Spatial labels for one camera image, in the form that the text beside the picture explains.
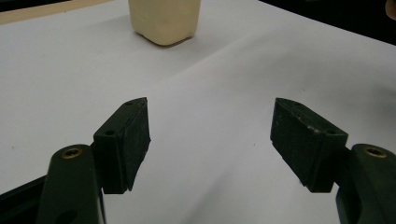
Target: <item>white tabletop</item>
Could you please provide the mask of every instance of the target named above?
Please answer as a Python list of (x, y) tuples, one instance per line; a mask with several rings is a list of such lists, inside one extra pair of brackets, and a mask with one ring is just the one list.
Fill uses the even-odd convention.
[(204, 0), (194, 38), (137, 35), (128, 3), (0, 26), (0, 193), (90, 144), (148, 97), (151, 144), (108, 223), (338, 223), (335, 192), (301, 186), (269, 139), (276, 97), (396, 152), (396, 47), (256, 0)]

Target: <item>plastic container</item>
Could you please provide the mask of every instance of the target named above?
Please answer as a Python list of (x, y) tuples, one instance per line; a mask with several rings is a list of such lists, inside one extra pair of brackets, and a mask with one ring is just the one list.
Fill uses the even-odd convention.
[(129, 0), (134, 29), (158, 45), (172, 45), (195, 34), (201, 0)]

